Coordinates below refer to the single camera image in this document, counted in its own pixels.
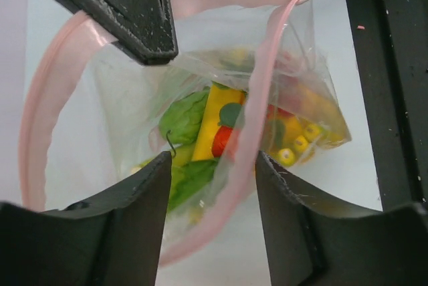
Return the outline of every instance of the yellow food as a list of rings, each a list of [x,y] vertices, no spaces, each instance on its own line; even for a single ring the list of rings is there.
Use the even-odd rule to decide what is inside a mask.
[[[138,171],[140,171],[142,169],[142,167],[139,167],[139,166],[137,166],[137,167],[134,167],[133,169],[131,169],[131,172],[130,172],[130,176],[132,176],[133,174],[136,174]]]
[[[293,148],[298,154],[303,154],[309,148],[309,142],[303,136],[298,136],[293,142]]]
[[[220,128],[220,109],[230,103],[242,104],[244,93],[234,89],[220,89],[215,84],[212,85],[205,112],[203,115],[201,129],[196,139],[195,151],[192,161],[208,160],[213,158],[211,147],[214,137]]]
[[[322,135],[322,128],[317,124],[309,124],[303,131],[303,135],[309,142],[314,142]]]
[[[174,167],[182,167],[186,163],[188,163],[193,156],[193,152],[195,151],[195,144],[185,144],[175,148],[175,156],[173,158],[173,166]]]
[[[276,161],[278,161],[284,167],[291,167],[296,163],[296,155],[294,154],[293,150],[284,148],[278,152]]]
[[[285,119],[286,134],[284,136],[284,142],[289,144],[293,142],[298,136],[303,134],[303,128],[299,119],[295,116],[287,117]]]
[[[189,211],[189,222],[193,225],[199,223],[203,217],[203,209],[201,207],[191,209]]]
[[[345,139],[340,134],[335,134],[333,132],[326,132],[326,134],[322,137],[322,139],[316,144],[321,149],[333,149],[339,147],[345,142]]]
[[[304,118],[299,118],[299,121],[300,121],[300,125],[302,126],[303,129],[311,124],[311,121],[308,121]]]
[[[239,65],[243,64],[248,58],[249,52],[245,48],[237,48],[229,53],[230,61],[234,64]]]

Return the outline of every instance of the green vegetable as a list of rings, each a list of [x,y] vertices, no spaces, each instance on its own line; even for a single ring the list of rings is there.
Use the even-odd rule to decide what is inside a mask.
[[[171,189],[169,196],[173,196],[176,193],[177,185],[186,179],[186,172],[183,167],[171,167]]]
[[[195,144],[183,144],[178,148],[175,148],[175,157],[173,158],[173,167],[181,167],[188,163],[193,156],[193,151],[195,150]],[[154,157],[140,163],[138,166],[144,168]]]
[[[272,144],[277,148],[281,149],[283,146],[283,139],[286,135],[286,126],[280,120],[269,121],[265,125],[263,133],[263,139],[261,144],[262,150],[272,149]]]
[[[191,161],[182,167],[185,179],[181,178],[171,191],[168,203],[168,212],[174,210],[187,199],[209,184],[214,176],[215,167],[219,159]]]
[[[220,109],[220,123],[219,126],[234,128],[239,113],[241,112],[242,105],[235,102],[226,104]]]
[[[208,94],[209,88],[205,88],[173,102],[159,121],[162,137],[169,139],[172,144],[191,144],[196,141]]]

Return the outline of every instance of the clear plastic bag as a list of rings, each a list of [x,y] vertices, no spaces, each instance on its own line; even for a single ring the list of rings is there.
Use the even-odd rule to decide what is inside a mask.
[[[24,204],[66,206],[171,150],[160,258],[168,265],[214,238],[254,190],[259,149],[291,167],[349,141],[315,50],[312,3],[290,16],[299,1],[171,0],[180,55],[166,67],[138,65],[76,14],[46,51],[26,99]],[[70,199],[58,200],[60,190]]]

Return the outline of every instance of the food item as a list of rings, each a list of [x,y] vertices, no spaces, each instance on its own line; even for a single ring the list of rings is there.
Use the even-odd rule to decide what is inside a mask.
[[[172,165],[176,166],[176,167],[184,166],[186,163],[188,163],[192,159],[192,155],[193,155],[194,150],[195,150],[195,144],[183,144],[182,146],[175,148],[175,155],[174,155],[173,149],[170,149],[169,151],[173,154],[173,164]],[[136,170],[136,169],[140,170],[141,168],[146,166],[153,159],[154,159],[154,157],[150,158],[144,162],[141,162],[137,167],[134,167],[131,170],[131,172]]]
[[[241,112],[241,109],[242,105],[237,103],[226,104],[220,109],[220,128],[215,134],[211,146],[211,153],[214,157],[219,158],[223,154],[223,151],[226,148],[229,138],[233,132],[233,128],[235,127],[236,120],[238,118],[239,113]],[[232,157],[235,154],[235,149],[236,147],[233,147],[231,149]]]
[[[228,89],[230,89],[229,87],[225,86],[224,84],[219,84],[218,82],[213,82],[213,84],[214,84],[217,88],[219,88],[219,89],[221,89],[221,90],[228,90]]]
[[[286,126],[281,120],[268,120],[265,123],[263,137],[261,139],[261,149],[271,152],[281,149],[286,134]]]
[[[291,112],[287,112],[287,111],[285,111],[285,110],[283,110],[283,109],[281,109],[281,108],[278,108],[278,107],[275,107],[275,106],[273,106],[273,105],[268,105],[267,106],[267,117],[268,118],[275,118],[275,115],[278,115],[278,116],[284,116],[284,117],[291,117],[291,116],[293,116],[293,114],[291,113]]]
[[[171,144],[191,144],[198,136],[209,88],[173,102],[159,121],[159,131]]]
[[[221,69],[251,73],[254,68],[254,56],[245,48],[237,48],[220,55]]]
[[[291,167],[296,163],[296,155],[289,148],[281,149],[275,159],[284,167]]]
[[[205,113],[201,123],[201,129],[199,130],[199,134],[197,136],[192,161],[209,160],[214,158],[211,149],[213,146],[214,137],[219,131],[220,127],[222,127],[220,116],[221,110],[223,107],[228,106],[226,111],[236,112],[238,106],[230,104],[241,105],[244,98],[245,96],[242,91],[229,88],[219,88],[217,84],[213,84],[211,86]],[[228,117],[226,120],[224,120],[225,126],[230,126],[232,123],[233,118]]]
[[[185,179],[175,185],[175,190],[169,196],[168,211],[172,211],[187,199],[209,184],[214,176],[217,158],[210,160],[190,161],[182,167]]]
[[[341,146],[346,140],[340,134],[325,131],[323,137],[316,143],[321,149],[333,149]]]
[[[314,142],[323,135],[323,132],[323,129],[319,125],[309,124],[303,131],[303,135],[309,142]]]
[[[177,191],[177,185],[186,179],[186,172],[183,167],[171,167],[171,189],[169,190],[169,198],[175,195]]]
[[[298,136],[303,134],[303,127],[296,116],[284,118],[286,133],[284,135],[284,144],[292,143]]]
[[[233,128],[222,126],[219,131],[215,134],[213,145],[211,147],[211,153],[214,157],[220,158],[226,148],[229,137],[232,134]]]
[[[203,209],[201,207],[192,208],[189,211],[189,221],[192,225],[197,224],[203,217]]]
[[[298,136],[293,142],[293,148],[298,154],[303,154],[309,148],[309,142],[303,136]]]

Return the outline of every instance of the white surface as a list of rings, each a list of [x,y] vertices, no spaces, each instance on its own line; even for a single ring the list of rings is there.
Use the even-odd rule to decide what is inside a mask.
[[[214,241],[192,257],[159,270],[156,280],[156,286],[220,285],[270,285],[256,195],[237,209]]]
[[[23,106],[27,0],[0,0],[0,200],[21,203],[17,140]]]
[[[0,83],[0,165],[3,166],[5,178],[0,185],[0,199],[18,202],[16,139],[21,106],[17,97],[21,96],[23,84],[23,76],[19,72],[24,69],[23,56],[20,57],[19,53],[23,53],[25,46],[17,36],[23,33],[25,25],[20,26],[17,18],[22,17],[19,11],[23,10],[24,5],[25,0],[0,1],[0,60],[3,67]],[[69,17],[70,14],[52,0],[28,0],[26,87],[47,45]],[[308,164],[298,174],[340,198],[380,209],[377,177],[345,0],[316,0],[315,21],[316,40],[318,46],[328,54],[330,73],[353,141],[329,154],[318,156],[309,163],[311,166]],[[182,263],[160,270],[156,284],[196,285],[269,285],[255,196],[238,210],[227,228],[207,248]]]

